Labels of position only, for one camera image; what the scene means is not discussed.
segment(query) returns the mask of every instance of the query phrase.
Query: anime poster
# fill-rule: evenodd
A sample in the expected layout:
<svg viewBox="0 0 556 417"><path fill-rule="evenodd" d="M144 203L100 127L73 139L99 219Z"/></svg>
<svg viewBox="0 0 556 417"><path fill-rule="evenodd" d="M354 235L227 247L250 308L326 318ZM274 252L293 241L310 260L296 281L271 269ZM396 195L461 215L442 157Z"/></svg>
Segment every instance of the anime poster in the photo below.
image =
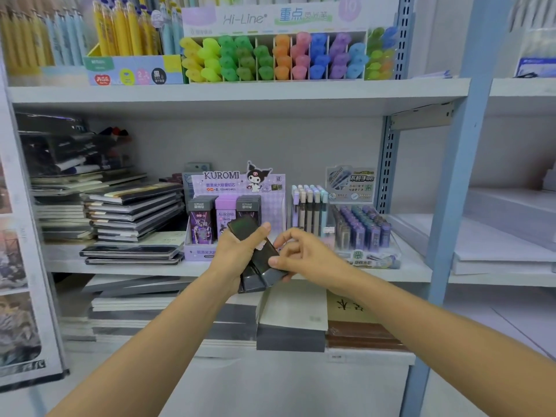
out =
<svg viewBox="0 0 556 417"><path fill-rule="evenodd" d="M27 288L27 277L13 220L0 216L0 294Z"/></svg>
<svg viewBox="0 0 556 417"><path fill-rule="evenodd" d="M2 367L32 361L41 349L29 293L0 295L0 375Z"/></svg>
<svg viewBox="0 0 556 417"><path fill-rule="evenodd" d="M8 189L6 188L2 163L0 162L0 215L11 212L12 206L10 204L10 196L8 194Z"/></svg>

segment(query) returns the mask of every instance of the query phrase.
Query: hand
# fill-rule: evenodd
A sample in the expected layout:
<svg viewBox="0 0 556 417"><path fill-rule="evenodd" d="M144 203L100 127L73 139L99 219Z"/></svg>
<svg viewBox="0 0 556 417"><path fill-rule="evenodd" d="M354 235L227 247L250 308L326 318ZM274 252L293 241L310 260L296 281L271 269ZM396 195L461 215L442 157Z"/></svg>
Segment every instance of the hand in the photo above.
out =
<svg viewBox="0 0 556 417"><path fill-rule="evenodd" d="M311 282L338 293L341 292L344 277L353 269L313 234L298 228L283 232L274 242L274 247L282 247L280 256L271 257L268 264L289 271L290 274L284 278L287 281L296 273L301 273Z"/></svg>
<svg viewBox="0 0 556 417"><path fill-rule="evenodd" d="M243 241L239 241L230 230L224 231L218 238L216 253L208 270L228 290L230 296L237 294L241 273L253 257L256 247L268 234L270 224L266 222Z"/></svg>

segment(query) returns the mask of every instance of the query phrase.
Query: red logo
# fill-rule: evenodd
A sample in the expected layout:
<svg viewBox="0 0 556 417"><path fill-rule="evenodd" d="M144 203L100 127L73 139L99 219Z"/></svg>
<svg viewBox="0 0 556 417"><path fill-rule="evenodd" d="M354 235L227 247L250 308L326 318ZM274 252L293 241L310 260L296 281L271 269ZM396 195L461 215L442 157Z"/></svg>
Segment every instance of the red logo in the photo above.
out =
<svg viewBox="0 0 556 417"><path fill-rule="evenodd" d="M110 76L108 76L107 74L97 74L96 76L94 76L94 81L97 82L97 85L109 86Z"/></svg>

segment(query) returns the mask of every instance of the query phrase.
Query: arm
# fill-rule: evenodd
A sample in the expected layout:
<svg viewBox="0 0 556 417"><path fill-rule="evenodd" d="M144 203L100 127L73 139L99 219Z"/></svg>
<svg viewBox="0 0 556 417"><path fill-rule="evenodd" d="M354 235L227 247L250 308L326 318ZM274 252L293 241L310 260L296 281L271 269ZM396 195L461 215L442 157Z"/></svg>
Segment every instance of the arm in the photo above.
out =
<svg viewBox="0 0 556 417"><path fill-rule="evenodd" d="M556 363L508 336L455 315L353 268L315 236L296 228L275 242L270 266L369 308L435 372L490 416L548 417L556 410Z"/></svg>
<svg viewBox="0 0 556 417"><path fill-rule="evenodd" d="M158 416L269 232L264 224L239 242L226 230L209 269L48 416Z"/></svg>

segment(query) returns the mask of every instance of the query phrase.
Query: person's right hand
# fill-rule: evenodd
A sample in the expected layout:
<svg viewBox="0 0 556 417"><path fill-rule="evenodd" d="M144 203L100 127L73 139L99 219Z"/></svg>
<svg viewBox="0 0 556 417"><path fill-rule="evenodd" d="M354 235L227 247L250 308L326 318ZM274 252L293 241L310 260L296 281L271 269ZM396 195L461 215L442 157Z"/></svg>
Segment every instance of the person's right hand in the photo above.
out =
<svg viewBox="0 0 556 417"><path fill-rule="evenodd" d="M276 269L288 271L285 280L296 273L331 291L341 291L344 278L352 267L339 258L313 234L298 228L290 228L278 236L274 247L280 248L280 256L271 257L268 264Z"/></svg>

